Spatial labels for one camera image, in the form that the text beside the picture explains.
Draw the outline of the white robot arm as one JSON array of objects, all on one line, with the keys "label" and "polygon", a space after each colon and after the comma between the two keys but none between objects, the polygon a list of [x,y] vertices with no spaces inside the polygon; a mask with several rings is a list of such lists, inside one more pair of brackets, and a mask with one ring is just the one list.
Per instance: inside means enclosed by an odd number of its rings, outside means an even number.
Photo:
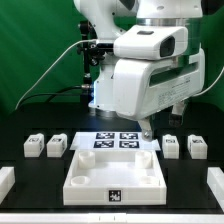
[{"label": "white robot arm", "polygon": [[151,117],[168,107],[182,124],[186,100],[202,93],[205,54],[201,18],[224,0],[73,0],[96,32],[89,47],[100,65],[89,107],[139,123],[153,138]]}]

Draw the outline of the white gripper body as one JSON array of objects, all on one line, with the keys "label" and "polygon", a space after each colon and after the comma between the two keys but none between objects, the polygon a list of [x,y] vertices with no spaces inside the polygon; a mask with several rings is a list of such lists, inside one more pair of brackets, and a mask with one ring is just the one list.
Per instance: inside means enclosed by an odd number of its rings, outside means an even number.
[{"label": "white gripper body", "polygon": [[116,113],[141,120],[200,92],[204,85],[205,55],[202,49],[174,76],[171,58],[160,61],[120,59],[113,76]]}]

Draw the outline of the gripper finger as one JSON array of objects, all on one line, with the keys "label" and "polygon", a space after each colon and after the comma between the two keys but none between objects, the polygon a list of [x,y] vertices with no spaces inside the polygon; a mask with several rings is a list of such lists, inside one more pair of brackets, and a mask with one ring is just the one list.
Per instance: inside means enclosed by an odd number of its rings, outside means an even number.
[{"label": "gripper finger", "polygon": [[183,114],[185,111],[185,103],[183,101],[173,105],[169,116],[169,124],[172,127],[180,127],[183,123]]},{"label": "gripper finger", "polygon": [[138,123],[141,128],[142,138],[146,141],[151,141],[153,139],[153,132],[149,119],[141,119]]}]

